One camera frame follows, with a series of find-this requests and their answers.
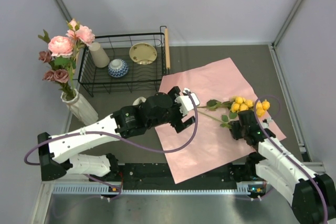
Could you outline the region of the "yellow rose stem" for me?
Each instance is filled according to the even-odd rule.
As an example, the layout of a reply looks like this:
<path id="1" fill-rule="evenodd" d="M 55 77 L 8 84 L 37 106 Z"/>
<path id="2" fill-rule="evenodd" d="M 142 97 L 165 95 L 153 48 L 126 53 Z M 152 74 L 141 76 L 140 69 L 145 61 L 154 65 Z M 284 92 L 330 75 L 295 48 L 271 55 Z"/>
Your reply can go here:
<path id="1" fill-rule="evenodd" d="M 211 99 L 207 101 L 205 105 L 199 106 L 197 111 L 201 115 L 219 123 L 220 127 L 230 129 L 230 123 L 238 118 L 239 112 L 253 111 L 256 112 L 258 118 L 261 118 L 266 114 L 270 107 L 271 103 L 267 99 L 264 99 L 263 101 L 253 101 L 245 99 L 244 97 L 235 96 L 228 101 Z M 218 110 L 226 110 L 227 112 L 221 114 L 219 118 L 210 115 L 210 112 L 216 112 Z"/>

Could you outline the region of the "cream printed ribbon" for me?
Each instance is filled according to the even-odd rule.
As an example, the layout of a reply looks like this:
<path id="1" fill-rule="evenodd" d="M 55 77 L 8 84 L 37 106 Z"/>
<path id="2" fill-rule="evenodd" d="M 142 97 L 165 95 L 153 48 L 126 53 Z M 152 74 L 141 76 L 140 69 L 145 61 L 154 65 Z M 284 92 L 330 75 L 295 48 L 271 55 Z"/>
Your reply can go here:
<path id="1" fill-rule="evenodd" d="M 133 106 L 138 106 L 140 105 L 141 103 L 144 103 L 146 101 L 146 98 L 145 97 L 139 97 L 137 98 L 133 103 L 132 105 Z"/>

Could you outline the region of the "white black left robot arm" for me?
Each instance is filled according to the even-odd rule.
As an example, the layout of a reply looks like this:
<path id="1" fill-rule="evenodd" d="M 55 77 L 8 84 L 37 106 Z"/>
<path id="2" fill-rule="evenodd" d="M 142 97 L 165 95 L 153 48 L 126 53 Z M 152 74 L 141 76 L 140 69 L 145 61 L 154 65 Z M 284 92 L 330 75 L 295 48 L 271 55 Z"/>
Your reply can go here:
<path id="1" fill-rule="evenodd" d="M 131 137 L 163 124 L 180 133 L 196 124 L 194 116 L 186 121 L 182 119 L 199 104 L 194 92 L 173 87 L 168 93 L 139 97 L 132 105 L 78 130 L 54 136 L 41 133 L 37 137 L 41 178 L 52 181 L 65 175 L 87 174 L 114 180 L 119 174 L 116 157 L 110 153 L 91 156 L 85 151 L 109 142 L 128 142 Z"/>

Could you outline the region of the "pink peony stem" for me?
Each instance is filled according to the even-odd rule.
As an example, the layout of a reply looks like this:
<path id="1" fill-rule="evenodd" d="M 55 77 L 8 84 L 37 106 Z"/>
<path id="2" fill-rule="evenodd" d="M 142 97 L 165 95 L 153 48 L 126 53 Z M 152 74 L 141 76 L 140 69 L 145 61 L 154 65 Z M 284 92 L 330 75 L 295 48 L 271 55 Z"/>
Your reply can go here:
<path id="1" fill-rule="evenodd" d="M 42 35 L 38 35 L 38 38 L 47 44 L 45 51 L 51 52 L 51 56 L 55 58 L 55 65 L 63 66 L 68 70 L 69 84 L 74 91 L 73 78 L 80 51 L 95 41 L 95 35 L 88 26 L 82 25 L 76 19 L 69 21 L 67 27 L 68 30 L 64 36 L 50 37 L 44 30 Z"/>

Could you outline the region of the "purple wrapping paper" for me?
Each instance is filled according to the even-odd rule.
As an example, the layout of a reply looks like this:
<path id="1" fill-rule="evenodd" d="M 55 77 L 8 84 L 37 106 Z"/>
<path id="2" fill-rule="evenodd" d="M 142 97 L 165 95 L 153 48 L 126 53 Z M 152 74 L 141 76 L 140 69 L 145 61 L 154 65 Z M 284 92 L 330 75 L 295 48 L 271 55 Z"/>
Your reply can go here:
<path id="1" fill-rule="evenodd" d="M 235 96 L 257 100 L 252 86 L 230 58 L 165 76 L 159 91 L 167 93 L 174 86 L 189 88 L 196 93 L 200 106 L 211 99 L 228 101 Z M 210 112 L 210 115 L 219 118 L 225 112 L 218 110 Z M 198 113 L 198 128 L 192 142 L 186 148 L 166 154 L 165 157 L 173 178 L 181 183 L 251 152 L 253 148 L 244 140 L 234 140 L 229 129 L 220 127 L 216 121 Z"/>

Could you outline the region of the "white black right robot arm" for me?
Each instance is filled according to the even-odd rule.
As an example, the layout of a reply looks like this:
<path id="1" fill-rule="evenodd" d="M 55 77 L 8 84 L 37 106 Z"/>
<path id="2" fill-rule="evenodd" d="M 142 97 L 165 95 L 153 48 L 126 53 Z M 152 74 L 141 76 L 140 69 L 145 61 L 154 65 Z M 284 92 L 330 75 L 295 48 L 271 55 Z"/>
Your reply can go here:
<path id="1" fill-rule="evenodd" d="M 270 120 L 258 120 L 254 111 L 238 113 L 229 130 L 235 140 L 254 148 L 238 180 L 261 178 L 288 202 L 300 223 L 327 223 L 335 219 L 335 185 L 294 157 L 269 129 Z"/>

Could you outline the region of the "mauve rose stem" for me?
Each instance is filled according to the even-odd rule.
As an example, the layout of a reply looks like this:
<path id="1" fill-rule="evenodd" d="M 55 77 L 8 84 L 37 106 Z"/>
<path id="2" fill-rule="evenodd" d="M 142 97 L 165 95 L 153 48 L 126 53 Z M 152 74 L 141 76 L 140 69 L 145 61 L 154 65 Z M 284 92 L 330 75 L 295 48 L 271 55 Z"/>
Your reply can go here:
<path id="1" fill-rule="evenodd" d="M 51 56 L 50 51 L 40 51 L 38 59 L 50 66 L 50 69 L 45 72 L 43 80 L 60 85 L 60 90 L 64 93 L 62 95 L 63 99 L 72 100 L 75 97 L 75 93 L 69 84 L 70 75 L 68 70 L 63 66 L 55 65 L 55 58 Z"/>

